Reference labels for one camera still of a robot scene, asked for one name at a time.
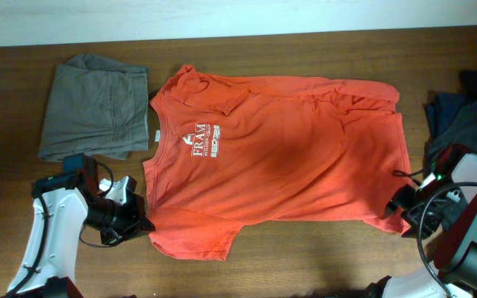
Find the orange t-shirt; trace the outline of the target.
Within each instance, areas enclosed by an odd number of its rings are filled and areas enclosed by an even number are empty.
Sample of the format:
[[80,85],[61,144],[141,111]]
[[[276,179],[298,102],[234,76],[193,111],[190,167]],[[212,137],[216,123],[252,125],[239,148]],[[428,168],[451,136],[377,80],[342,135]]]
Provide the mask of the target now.
[[390,84],[320,77],[226,77],[183,66],[151,100],[160,123],[143,164],[169,257],[223,261],[246,226],[358,220],[385,232],[410,161]]

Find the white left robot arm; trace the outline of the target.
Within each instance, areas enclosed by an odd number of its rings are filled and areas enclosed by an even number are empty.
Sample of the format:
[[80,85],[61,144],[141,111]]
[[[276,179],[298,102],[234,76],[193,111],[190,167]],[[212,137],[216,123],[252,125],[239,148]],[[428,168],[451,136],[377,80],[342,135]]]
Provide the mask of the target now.
[[136,185],[130,176],[113,182],[83,171],[35,182],[31,234],[5,296],[81,297],[75,264],[85,228],[99,231],[99,248],[113,248],[155,229]]

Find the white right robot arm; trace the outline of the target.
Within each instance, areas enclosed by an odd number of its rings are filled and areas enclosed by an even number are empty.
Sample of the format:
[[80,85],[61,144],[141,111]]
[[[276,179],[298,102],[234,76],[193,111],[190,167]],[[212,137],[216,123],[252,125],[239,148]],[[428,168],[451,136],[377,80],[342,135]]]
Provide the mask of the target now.
[[363,297],[477,297],[477,152],[455,144],[440,152],[429,174],[405,185],[386,213],[401,213],[423,267],[370,284]]

